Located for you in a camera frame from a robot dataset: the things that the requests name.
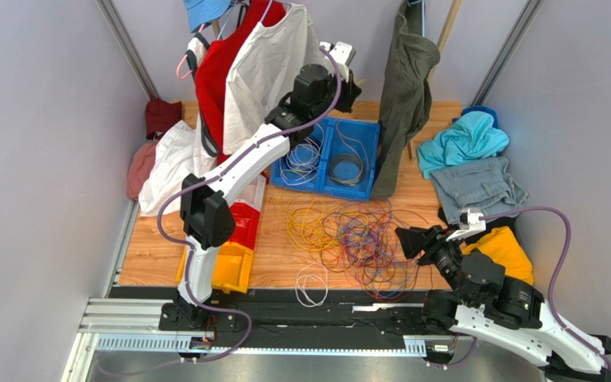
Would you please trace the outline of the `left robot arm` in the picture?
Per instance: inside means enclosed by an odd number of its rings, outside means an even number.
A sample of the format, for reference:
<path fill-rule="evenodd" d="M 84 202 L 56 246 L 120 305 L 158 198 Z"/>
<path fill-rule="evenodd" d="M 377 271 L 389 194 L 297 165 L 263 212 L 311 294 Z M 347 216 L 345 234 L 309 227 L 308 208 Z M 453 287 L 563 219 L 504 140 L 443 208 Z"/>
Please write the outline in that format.
<path fill-rule="evenodd" d="M 204 328 L 214 309 L 212 277 L 220 249 L 236 223 L 231 207 L 242 191 L 269 165 L 303 143 L 331 111 L 351 112 L 361 93 L 345 64 L 331 68 L 307 64 L 291 92 L 269 112 L 258 130 L 229 159 L 197 177 L 188 175 L 169 203 L 180 201 L 187 255 L 177 295 L 162 307 L 159 328 L 190 331 Z"/>

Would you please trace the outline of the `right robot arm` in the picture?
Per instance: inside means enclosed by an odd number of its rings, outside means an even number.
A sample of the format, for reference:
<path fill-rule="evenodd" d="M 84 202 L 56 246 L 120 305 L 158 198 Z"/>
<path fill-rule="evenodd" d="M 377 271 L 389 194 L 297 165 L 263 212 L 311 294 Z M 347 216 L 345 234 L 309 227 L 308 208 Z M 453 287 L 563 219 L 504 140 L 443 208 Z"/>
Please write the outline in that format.
<path fill-rule="evenodd" d="M 438 226 L 395 234 L 406 259 L 435 266 L 451 289 L 426 292 L 419 317 L 425 329 L 496 345 L 533 364 L 547 381 L 611 381 L 610 337 L 584 333 L 553 314 L 540 291 L 506 275 L 486 254 L 463 254 Z"/>

